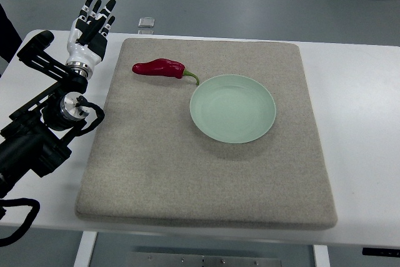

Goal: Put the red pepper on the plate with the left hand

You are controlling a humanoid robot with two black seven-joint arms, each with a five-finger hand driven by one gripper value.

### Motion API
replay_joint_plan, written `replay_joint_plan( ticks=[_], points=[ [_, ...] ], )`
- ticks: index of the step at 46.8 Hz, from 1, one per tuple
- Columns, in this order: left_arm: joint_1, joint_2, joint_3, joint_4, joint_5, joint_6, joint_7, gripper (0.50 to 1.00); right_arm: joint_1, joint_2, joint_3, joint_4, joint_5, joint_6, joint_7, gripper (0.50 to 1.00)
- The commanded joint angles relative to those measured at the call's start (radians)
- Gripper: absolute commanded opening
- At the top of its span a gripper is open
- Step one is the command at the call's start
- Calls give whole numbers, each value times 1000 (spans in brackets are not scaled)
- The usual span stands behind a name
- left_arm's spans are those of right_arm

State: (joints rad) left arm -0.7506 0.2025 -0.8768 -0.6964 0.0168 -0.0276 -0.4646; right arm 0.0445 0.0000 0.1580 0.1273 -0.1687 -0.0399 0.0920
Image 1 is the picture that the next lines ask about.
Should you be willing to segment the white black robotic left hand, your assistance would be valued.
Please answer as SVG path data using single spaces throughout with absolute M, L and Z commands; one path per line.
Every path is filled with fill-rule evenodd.
M 104 59 L 108 34 L 115 21 L 111 14 L 115 5 L 115 0 L 109 0 L 105 5 L 101 0 L 86 0 L 72 23 L 66 66 L 86 79 L 91 78 L 94 67 Z

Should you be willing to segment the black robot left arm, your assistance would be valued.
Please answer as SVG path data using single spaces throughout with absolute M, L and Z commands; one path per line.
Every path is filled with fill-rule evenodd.
M 22 63 L 56 82 L 13 112 L 11 123 L 1 130 L 1 216 L 10 207 L 31 209 L 13 234 L 1 238 L 1 246 L 21 239 L 40 210 L 39 201 L 6 199 L 8 192 L 30 170 L 40 177 L 52 173 L 70 157 L 69 143 L 104 119 L 103 109 L 83 96 L 87 78 L 45 52 L 53 39 L 53 33 L 42 31 L 17 53 Z

